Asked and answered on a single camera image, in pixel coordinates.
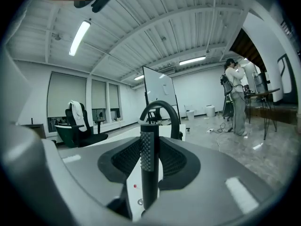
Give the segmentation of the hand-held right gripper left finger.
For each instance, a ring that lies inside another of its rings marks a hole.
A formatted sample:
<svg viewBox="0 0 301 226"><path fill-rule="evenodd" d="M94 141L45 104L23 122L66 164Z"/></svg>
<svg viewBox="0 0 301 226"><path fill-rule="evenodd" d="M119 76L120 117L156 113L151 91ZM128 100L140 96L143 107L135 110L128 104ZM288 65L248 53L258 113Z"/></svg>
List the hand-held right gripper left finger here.
<svg viewBox="0 0 301 226"><path fill-rule="evenodd" d="M51 140L29 128L0 127L0 165L17 196L49 226L129 226L101 204L68 170Z"/></svg>

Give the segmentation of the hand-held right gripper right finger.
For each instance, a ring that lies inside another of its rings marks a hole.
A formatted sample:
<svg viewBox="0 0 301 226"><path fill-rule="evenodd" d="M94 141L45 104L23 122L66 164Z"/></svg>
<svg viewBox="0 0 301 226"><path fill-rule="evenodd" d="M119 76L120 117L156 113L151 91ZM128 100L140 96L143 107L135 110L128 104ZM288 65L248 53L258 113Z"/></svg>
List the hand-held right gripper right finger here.
<svg viewBox="0 0 301 226"><path fill-rule="evenodd" d="M271 187L225 153L161 137L159 198L143 214L144 226L254 226Z"/></svg>

